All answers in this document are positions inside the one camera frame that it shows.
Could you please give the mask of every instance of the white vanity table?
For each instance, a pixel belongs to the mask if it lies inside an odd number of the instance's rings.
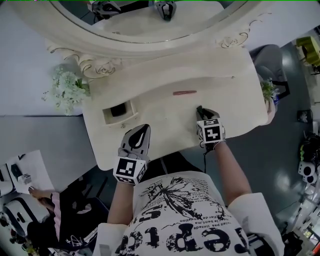
[[[58,2],[13,4],[52,41],[50,52],[75,58],[89,79],[83,117],[102,170],[113,168],[122,137],[140,124],[151,126],[151,160],[197,146],[199,105],[220,114],[227,138],[268,120],[255,67],[242,46],[269,2],[236,1],[224,10],[218,2],[178,2],[172,23],[163,26],[149,7],[90,26]],[[186,19],[194,10],[198,16]],[[181,91],[196,92],[173,95]],[[126,113],[113,116],[111,108],[120,104]]]

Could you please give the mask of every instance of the gray floor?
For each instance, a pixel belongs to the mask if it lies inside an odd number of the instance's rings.
[[[298,147],[304,131],[311,125],[297,122],[298,110],[310,108],[309,94],[295,47],[290,43],[282,48],[284,72],[287,76],[290,95],[281,99],[272,123],[260,126],[239,137],[230,138],[227,144],[244,170],[252,191],[263,193],[269,209],[279,222],[286,221],[299,206],[298,192],[304,183],[297,172]],[[193,165],[203,169],[203,149],[193,147],[182,151]],[[207,156],[207,173],[222,194],[222,184],[214,157]],[[94,196],[105,177],[108,181],[100,194],[101,200],[110,205],[116,185],[111,171],[95,168],[87,173],[95,189]]]

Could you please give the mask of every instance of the leg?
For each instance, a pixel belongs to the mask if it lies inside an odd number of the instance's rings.
[[[82,210],[82,206],[84,207],[85,197],[82,194],[82,191],[86,188],[86,182],[84,180],[76,180],[71,183],[63,192],[61,192],[60,196],[69,200],[70,204],[76,202],[76,209]]]
[[[165,174],[161,160],[158,158],[149,163],[148,169],[145,171],[140,183]]]
[[[164,156],[163,162],[168,174],[187,171],[203,172],[199,168],[189,163],[180,152],[175,152]]]

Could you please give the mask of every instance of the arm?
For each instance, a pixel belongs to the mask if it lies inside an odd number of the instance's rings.
[[[129,225],[133,219],[134,186],[118,182],[116,184],[107,223]]]
[[[44,198],[38,199],[38,202],[45,208],[47,208],[49,211],[54,212],[55,208],[52,205],[48,204]]]
[[[215,146],[215,154],[227,204],[230,205],[242,195],[252,193],[246,175],[224,141]]]
[[[29,193],[35,199],[48,198],[51,199],[52,191],[48,190],[39,190],[33,187],[29,187]]]

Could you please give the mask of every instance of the black cable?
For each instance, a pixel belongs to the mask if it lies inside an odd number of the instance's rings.
[[[289,207],[292,206],[293,204],[298,203],[298,202],[299,202],[298,200],[297,200],[297,201],[294,201],[293,203],[291,203],[291,204],[288,205],[287,207],[285,207],[285,208],[283,208],[282,210],[278,211],[278,212],[276,213],[276,215],[279,214],[279,213],[281,213],[283,210],[289,208]]]
[[[88,13],[90,13],[90,11],[88,11],[85,15],[83,15],[80,20],[82,20],[82,18],[84,18]]]
[[[103,181],[103,183],[102,183],[102,185],[101,185],[98,193],[96,193],[96,196],[95,196],[96,198],[99,198],[99,197],[100,197],[102,191],[103,191],[104,188],[105,188],[105,185],[106,185],[107,181],[108,181],[108,177],[106,177],[106,178],[104,179],[104,181]]]
[[[207,154],[211,152],[211,151],[207,151],[205,153],[203,153],[203,163],[204,163],[204,173],[206,174],[207,173],[207,159],[206,159],[206,156]]]

